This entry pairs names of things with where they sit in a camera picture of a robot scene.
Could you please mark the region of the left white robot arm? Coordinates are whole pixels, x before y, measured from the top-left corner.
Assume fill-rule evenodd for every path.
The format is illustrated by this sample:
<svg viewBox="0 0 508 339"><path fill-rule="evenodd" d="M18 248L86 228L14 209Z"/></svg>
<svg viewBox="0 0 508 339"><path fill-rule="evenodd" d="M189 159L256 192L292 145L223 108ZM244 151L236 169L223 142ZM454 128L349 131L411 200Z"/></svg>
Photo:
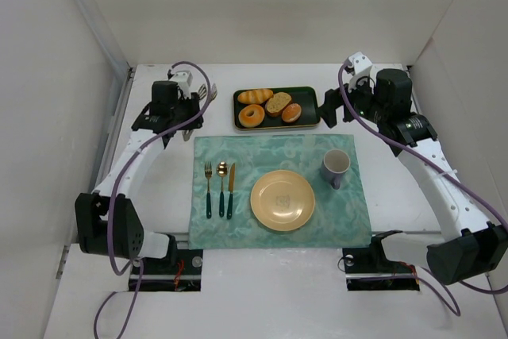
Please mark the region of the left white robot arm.
<svg viewBox="0 0 508 339"><path fill-rule="evenodd" d="M178 71L169 80L152 84L151 101L132 124L117 163L91 193L82 193L76 199L79 246L84 253L107 256L109 243L115 257L128 260L163 259L175 250L173 236L143 227L132 197L174 136L160 134L175 126L188 139L193 129L202 127L202 117L182 125L200 111L199 94L191 91L191 82L189 71Z"/></svg>

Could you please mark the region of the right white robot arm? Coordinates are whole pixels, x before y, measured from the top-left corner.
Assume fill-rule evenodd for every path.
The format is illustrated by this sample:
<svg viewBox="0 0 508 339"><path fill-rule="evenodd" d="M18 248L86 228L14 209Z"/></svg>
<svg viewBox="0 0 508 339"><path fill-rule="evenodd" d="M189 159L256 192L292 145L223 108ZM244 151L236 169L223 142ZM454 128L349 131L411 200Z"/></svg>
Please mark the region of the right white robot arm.
<svg viewBox="0 0 508 339"><path fill-rule="evenodd" d="M418 183L441 228L433 239L401 230L375 235L368 262L386 272L403 262L424 268L444 285L459 283L495 270L507 251L507 222L485 200L463 185L451 169L428 118L412 109L412 81L400 69L370 71L344 64L338 87L325 93L318 112L328 127L337 124L339 107L345 122L358 121L386 143Z"/></svg>

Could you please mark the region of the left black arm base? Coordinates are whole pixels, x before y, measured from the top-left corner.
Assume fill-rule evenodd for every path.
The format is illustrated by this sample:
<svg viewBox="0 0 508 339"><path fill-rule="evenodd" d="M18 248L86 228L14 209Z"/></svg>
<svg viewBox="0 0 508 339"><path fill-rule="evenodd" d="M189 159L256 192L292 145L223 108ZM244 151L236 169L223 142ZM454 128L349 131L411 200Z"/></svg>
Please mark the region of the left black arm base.
<svg viewBox="0 0 508 339"><path fill-rule="evenodd" d="M187 239L170 236L167 255L162 259L143 258L134 264L128 290L144 292L199 292L202 289L203 250L189 249Z"/></svg>

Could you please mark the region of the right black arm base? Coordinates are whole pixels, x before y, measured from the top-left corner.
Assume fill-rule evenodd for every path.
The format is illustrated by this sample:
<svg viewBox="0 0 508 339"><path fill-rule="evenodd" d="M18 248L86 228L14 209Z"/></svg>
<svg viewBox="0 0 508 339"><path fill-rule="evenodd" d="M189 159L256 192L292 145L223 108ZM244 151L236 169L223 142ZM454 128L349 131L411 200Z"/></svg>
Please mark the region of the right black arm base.
<svg viewBox="0 0 508 339"><path fill-rule="evenodd" d="M416 268L388 260L383 251L382 240L396 233L401 231L378 233L367 247L342 249L348 291L420 291Z"/></svg>

